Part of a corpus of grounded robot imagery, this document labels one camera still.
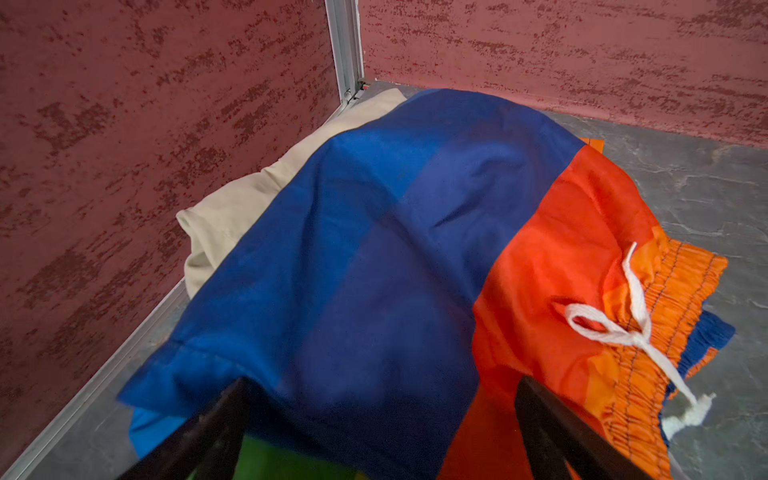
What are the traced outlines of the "left corner aluminium profile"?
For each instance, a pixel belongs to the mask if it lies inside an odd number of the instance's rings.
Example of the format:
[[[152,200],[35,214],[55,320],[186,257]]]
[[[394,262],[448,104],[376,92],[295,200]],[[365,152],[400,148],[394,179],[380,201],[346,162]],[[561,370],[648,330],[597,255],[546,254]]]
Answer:
[[[364,63],[357,0],[326,0],[337,87],[346,106],[363,89]]]

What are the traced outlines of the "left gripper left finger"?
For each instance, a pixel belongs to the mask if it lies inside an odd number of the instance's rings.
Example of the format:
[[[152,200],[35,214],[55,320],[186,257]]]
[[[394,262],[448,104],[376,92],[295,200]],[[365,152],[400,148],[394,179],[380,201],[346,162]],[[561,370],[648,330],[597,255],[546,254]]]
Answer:
[[[247,380],[236,380],[120,478],[232,479],[249,420],[248,393]]]

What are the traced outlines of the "beige drawstring shorts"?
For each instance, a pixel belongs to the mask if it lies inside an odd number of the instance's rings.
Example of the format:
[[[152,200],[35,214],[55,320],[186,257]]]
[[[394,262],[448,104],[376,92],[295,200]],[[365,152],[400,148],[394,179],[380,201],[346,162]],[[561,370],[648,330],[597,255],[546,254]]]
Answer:
[[[320,146],[340,133],[384,116],[405,101],[400,90],[386,90],[327,121],[274,164],[233,180],[196,205],[179,211],[176,219],[191,241],[191,252],[184,263],[188,296],[195,296]]]

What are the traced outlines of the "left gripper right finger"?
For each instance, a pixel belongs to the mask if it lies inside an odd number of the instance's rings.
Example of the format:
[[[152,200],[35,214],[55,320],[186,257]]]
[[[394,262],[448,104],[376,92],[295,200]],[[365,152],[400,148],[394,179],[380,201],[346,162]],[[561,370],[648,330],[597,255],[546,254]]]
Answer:
[[[649,477],[531,377],[518,384],[515,413],[535,480]]]

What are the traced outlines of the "colourful blue orange shorts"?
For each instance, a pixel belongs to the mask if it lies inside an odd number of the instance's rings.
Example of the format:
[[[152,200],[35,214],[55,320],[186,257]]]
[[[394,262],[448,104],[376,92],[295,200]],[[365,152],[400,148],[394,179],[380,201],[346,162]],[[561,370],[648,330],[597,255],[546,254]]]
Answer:
[[[726,266],[547,116],[426,91],[309,157],[119,400],[140,461],[246,379],[232,479],[530,479],[531,377],[668,479]]]

